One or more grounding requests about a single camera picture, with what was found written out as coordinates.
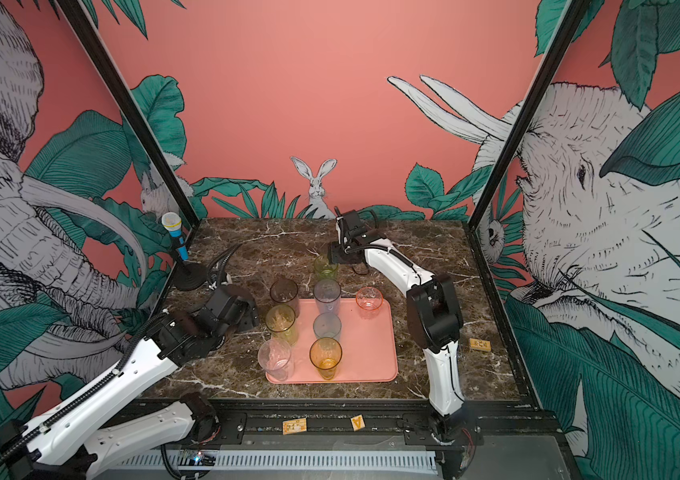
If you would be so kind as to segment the tall clear glass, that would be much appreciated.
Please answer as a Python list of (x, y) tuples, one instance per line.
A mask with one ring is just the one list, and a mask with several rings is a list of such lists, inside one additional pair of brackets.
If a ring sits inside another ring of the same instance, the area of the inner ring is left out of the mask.
[(258, 363), (274, 381), (287, 381), (294, 372), (291, 344), (280, 338), (271, 338), (259, 348)]

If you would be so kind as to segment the tall green glass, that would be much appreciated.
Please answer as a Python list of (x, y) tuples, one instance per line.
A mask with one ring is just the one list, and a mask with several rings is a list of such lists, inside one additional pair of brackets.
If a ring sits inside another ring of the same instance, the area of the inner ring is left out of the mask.
[(297, 315), (290, 305), (278, 304), (272, 307), (266, 314), (265, 323), (274, 337), (285, 340), (290, 345), (297, 343), (299, 339)]

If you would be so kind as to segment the short pink glass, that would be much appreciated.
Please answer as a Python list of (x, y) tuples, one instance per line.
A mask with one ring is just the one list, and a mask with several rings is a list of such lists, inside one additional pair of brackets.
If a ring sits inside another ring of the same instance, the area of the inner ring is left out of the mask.
[(364, 319), (375, 318), (382, 310), (384, 297), (382, 292), (372, 286), (360, 288), (356, 293), (358, 314)]

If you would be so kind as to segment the tall smoky grey glass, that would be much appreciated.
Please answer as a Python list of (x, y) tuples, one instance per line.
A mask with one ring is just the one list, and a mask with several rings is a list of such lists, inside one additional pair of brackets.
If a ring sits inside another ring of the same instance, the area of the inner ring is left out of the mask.
[(295, 316), (300, 315), (300, 297), (298, 284), (288, 278), (278, 278), (270, 287), (270, 297), (277, 305), (285, 304), (290, 306)]

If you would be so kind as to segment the tall blue glass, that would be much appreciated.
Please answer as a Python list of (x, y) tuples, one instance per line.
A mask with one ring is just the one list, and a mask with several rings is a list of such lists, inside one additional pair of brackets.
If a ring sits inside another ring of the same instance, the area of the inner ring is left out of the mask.
[(336, 280), (331, 278), (319, 280), (313, 288), (313, 295), (320, 314), (338, 314), (342, 289)]

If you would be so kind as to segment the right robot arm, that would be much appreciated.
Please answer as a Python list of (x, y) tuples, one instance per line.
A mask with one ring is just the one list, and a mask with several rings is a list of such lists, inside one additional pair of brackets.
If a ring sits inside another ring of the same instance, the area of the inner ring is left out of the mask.
[(329, 246), (330, 261), (365, 264), (405, 295), (408, 331), (426, 358), (431, 431), (436, 441), (453, 442), (467, 413), (458, 370), (464, 319), (452, 278), (417, 265), (383, 233), (368, 229), (355, 210), (338, 211), (335, 222), (338, 240)]

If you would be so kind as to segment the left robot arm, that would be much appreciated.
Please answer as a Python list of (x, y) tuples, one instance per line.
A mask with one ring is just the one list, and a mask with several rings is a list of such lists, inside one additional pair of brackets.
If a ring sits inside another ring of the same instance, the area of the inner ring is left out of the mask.
[(216, 439), (222, 422), (199, 393), (120, 425), (107, 423), (132, 400), (185, 363), (260, 323), (255, 298), (237, 285), (213, 290), (196, 313), (161, 312), (129, 341), (121, 360), (47, 413), (0, 427), (0, 469), (13, 479), (92, 479), (156, 446)]

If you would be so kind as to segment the frosted teal cup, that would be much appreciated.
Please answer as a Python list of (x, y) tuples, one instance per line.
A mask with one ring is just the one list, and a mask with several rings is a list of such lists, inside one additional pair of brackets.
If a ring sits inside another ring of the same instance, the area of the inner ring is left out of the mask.
[(332, 312), (319, 314), (313, 322), (316, 338), (332, 338), (338, 340), (342, 332), (342, 321)]

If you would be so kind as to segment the tall yellow glass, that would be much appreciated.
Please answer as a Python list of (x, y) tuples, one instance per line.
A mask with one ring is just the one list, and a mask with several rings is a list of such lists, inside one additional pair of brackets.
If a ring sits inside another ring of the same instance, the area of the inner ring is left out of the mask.
[(343, 358), (342, 345), (335, 338), (318, 338), (309, 350), (309, 357), (322, 379), (332, 380)]

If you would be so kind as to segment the short green glass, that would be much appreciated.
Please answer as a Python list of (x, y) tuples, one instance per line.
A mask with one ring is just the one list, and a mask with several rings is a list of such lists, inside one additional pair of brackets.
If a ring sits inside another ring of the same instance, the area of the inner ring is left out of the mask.
[(318, 280), (337, 278), (339, 265), (332, 263), (326, 256), (319, 256), (314, 260), (314, 273)]

